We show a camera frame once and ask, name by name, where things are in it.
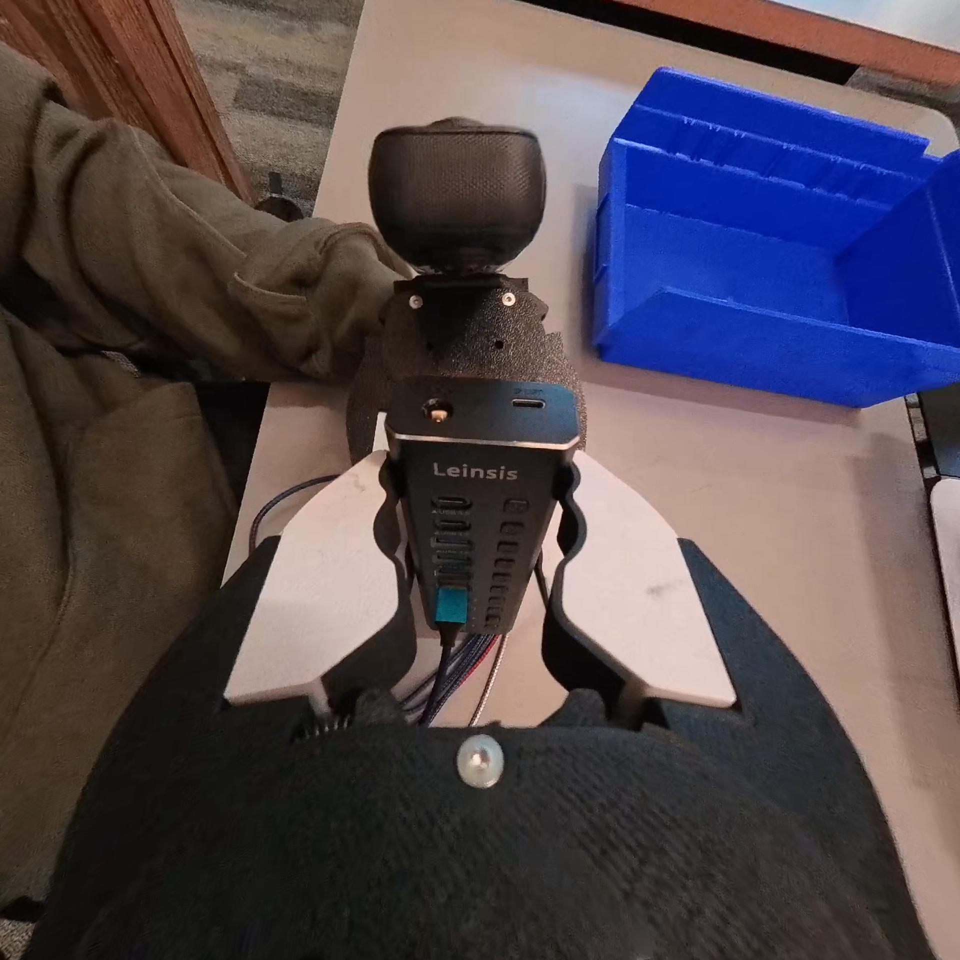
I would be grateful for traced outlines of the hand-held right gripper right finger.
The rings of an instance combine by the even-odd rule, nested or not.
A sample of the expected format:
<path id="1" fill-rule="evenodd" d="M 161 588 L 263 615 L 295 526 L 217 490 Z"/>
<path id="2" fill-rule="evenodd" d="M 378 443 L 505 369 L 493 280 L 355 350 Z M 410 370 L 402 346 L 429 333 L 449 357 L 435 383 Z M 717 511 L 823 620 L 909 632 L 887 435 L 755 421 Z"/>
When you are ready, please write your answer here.
<path id="1" fill-rule="evenodd" d="M 542 550 L 541 653 L 565 690 L 726 710 L 737 694 L 677 534 L 586 453 Z"/>

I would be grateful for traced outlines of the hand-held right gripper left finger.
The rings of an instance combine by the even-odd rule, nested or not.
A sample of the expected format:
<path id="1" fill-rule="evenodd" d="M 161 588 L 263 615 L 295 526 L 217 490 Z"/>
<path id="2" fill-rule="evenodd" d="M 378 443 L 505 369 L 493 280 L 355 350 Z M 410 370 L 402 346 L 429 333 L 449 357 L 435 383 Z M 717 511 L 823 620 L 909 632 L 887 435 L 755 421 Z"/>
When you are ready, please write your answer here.
<path id="1" fill-rule="evenodd" d="M 343 710 L 358 692 L 395 688 L 417 654 L 404 546 L 389 455 L 377 450 L 286 525 L 225 700 Z"/>

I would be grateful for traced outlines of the black USB hub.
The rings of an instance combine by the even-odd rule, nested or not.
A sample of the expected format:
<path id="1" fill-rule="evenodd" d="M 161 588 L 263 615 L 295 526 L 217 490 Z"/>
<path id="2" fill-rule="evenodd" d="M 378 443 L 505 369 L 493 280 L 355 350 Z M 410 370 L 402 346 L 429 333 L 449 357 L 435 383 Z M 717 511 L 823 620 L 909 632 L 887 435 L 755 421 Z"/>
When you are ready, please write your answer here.
<path id="1" fill-rule="evenodd" d="M 580 444 L 575 393 L 415 376 L 393 387 L 385 431 L 428 624 L 509 634 Z"/>

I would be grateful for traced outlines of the blue plastic bin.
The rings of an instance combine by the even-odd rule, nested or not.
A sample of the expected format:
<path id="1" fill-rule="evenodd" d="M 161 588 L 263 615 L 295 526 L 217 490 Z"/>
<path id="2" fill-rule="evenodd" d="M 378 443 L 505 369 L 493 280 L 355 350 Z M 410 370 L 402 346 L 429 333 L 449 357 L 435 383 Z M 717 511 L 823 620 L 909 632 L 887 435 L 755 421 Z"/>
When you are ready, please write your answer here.
<path id="1" fill-rule="evenodd" d="M 660 67 L 599 168 L 612 364 L 852 409 L 959 380 L 959 156 Z"/>

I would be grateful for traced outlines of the person's olive clothing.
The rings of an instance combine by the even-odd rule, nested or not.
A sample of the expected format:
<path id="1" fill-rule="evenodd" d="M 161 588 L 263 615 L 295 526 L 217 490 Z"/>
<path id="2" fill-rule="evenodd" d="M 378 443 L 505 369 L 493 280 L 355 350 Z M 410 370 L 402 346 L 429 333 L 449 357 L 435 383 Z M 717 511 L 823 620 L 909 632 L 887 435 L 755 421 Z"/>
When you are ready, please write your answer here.
<path id="1" fill-rule="evenodd" d="M 194 387 L 256 373 L 234 309 L 51 342 L 2 318 L 2 907 L 43 902 L 90 773 L 219 584 L 236 501 Z"/>

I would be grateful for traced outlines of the white stand base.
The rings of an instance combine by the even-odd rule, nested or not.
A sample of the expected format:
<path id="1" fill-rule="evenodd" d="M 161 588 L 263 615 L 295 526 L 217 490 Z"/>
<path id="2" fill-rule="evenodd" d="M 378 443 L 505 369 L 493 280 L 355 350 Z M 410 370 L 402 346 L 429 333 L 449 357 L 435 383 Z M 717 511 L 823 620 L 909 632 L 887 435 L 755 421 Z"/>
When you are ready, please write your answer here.
<path id="1" fill-rule="evenodd" d="M 946 618 L 959 666 L 959 479 L 944 476 L 931 487 L 929 506 L 937 547 Z"/>

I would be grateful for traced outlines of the wooden post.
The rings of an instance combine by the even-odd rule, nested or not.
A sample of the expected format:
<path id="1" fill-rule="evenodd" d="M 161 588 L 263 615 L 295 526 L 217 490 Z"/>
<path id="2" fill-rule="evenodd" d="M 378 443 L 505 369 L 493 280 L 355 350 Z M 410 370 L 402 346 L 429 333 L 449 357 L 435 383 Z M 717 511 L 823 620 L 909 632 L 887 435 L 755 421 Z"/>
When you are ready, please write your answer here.
<path id="1" fill-rule="evenodd" d="M 137 127 L 254 202 L 172 2 L 3 1 L 1 40 L 43 66 L 71 107 Z"/>

